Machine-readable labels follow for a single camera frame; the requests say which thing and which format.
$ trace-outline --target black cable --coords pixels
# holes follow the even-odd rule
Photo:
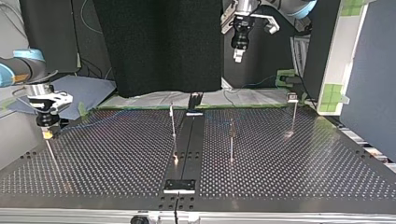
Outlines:
[[[87,68],[87,77],[89,77],[89,76],[91,75],[91,73],[92,73],[92,74],[95,75],[97,78],[100,78],[95,72],[93,72],[93,71],[90,69],[90,67],[89,67],[87,64],[85,64],[84,62],[81,62],[81,64],[84,65],[84,66]]]
[[[281,7],[282,7],[282,0],[279,0],[279,4],[277,5],[277,10],[280,10]]]
[[[178,224],[177,204],[178,204],[178,195],[177,195],[176,206],[175,206],[175,211],[174,211],[174,215],[175,215],[175,224]]]
[[[231,101],[231,100],[227,97],[227,95],[225,94],[225,92],[226,92],[226,91],[223,91],[223,95],[224,95],[225,99],[226,99],[228,102],[230,102],[230,103],[233,105],[233,107],[236,107],[236,105],[233,103],[233,101]]]
[[[293,23],[293,27],[294,27],[294,35],[293,35],[293,52],[294,52],[294,62],[296,63],[296,69],[297,69],[297,71],[296,71],[296,75],[297,75],[297,77],[299,77],[300,78],[300,80],[301,80],[301,83],[303,84],[303,87],[304,87],[304,90],[305,90],[305,92],[306,92],[306,95],[308,96],[308,98],[311,100],[311,103],[312,103],[312,105],[314,106],[314,108],[318,111],[318,107],[317,107],[317,105],[314,103],[314,99],[312,98],[312,96],[311,96],[311,94],[309,94],[309,91],[308,91],[308,88],[305,86],[305,82],[304,82],[304,79],[303,79],[303,77],[301,77],[301,75],[300,75],[300,69],[299,69],[299,66],[298,66],[298,62],[297,62],[297,51],[296,51],[296,45],[295,45],[295,31],[296,31],[296,29],[295,29],[295,27],[296,27],[296,22],[297,22],[297,19],[294,19],[294,23]]]
[[[81,60],[82,60],[83,62],[89,63],[92,67],[96,68],[96,69],[99,71],[100,78],[103,78],[103,72],[102,72],[102,70],[101,70],[96,64],[94,64],[94,63],[90,62],[89,60],[84,59],[84,58],[82,58],[82,57],[81,57]]]

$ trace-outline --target black fabric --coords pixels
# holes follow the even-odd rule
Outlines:
[[[40,49],[47,71],[78,70],[78,46],[70,0],[21,0],[21,14],[31,49]]]
[[[120,96],[220,89],[220,0],[94,4]]]

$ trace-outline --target black bracket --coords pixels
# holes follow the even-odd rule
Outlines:
[[[165,194],[194,194],[195,193],[195,183],[193,179],[189,180],[175,180],[168,179],[165,182],[165,188],[163,193]]]

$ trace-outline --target silver cylinder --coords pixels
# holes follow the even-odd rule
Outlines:
[[[246,16],[257,7],[257,4],[257,0],[239,0],[238,6],[236,6],[235,14],[239,16]]]
[[[28,96],[46,95],[52,93],[49,83],[26,85]]]

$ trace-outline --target metal pin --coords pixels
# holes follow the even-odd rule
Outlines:
[[[172,119],[172,135],[174,136],[174,137],[176,137],[176,128],[175,128],[175,118],[174,118],[174,113],[173,113],[173,104],[171,104],[170,106],[169,106],[169,116],[171,117],[171,119]]]
[[[288,92],[287,100],[288,100],[288,103],[294,103],[293,121],[291,122],[291,129],[290,129],[290,131],[286,132],[286,137],[291,137],[294,134],[294,123],[295,123],[296,114],[297,114],[298,96],[295,92]]]
[[[50,140],[45,140],[45,141],[46,141],[46,143],[47,143],[47,147],[48,147],[48,149],[49,149],[49,154],[50,154],[50,156],[51,156],[54,160],[56,160],[55,155],[53,154],[53,151],[52,151],[52,146],[50,145]]]
[[[177,161],[177,140],[176,140],[176,128],[175,128],[175,117],[174,117],[174,111],[173,111],[173,103],[171,103],[169,106],[169,116],[172,119],[172,137],[174,140],[174,158],[175,158],[175,161]]]
[[[230,161],[233,161],[233,139],[236,137],[235,124],[233,119],[230,122]]]
[[[293,123],[291,124],[291,130],[294,130],[294,122],[296,120],[296,113],[297,113],[297,102],[294,103],[294,113],[293,113]]]

